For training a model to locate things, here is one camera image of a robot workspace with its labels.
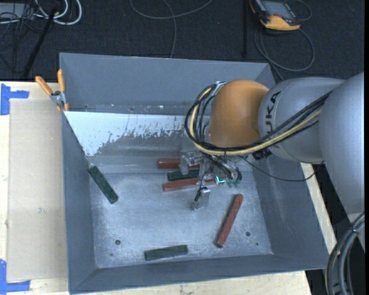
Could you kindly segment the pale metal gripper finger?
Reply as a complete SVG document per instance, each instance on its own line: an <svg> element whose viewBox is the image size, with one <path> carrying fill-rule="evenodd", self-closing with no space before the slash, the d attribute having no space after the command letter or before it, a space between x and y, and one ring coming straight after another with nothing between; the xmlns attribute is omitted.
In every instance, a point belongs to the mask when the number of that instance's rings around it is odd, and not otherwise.
<svg viewBox="0 0 369 295"><path fill-rule="evenodd" d="M182 175L187 175L191 168L196 168L200 165L200 153L186 152L181 155L179 169Z"/></svg>
<svg viewBox="0 0 369 295"><path fill-rule="evenodd" d="M208 205L210 197L210 189L208 187L201 187L196 196L191 203L191 208L193 210L200 210L201 208L205 208Z"/></svg>

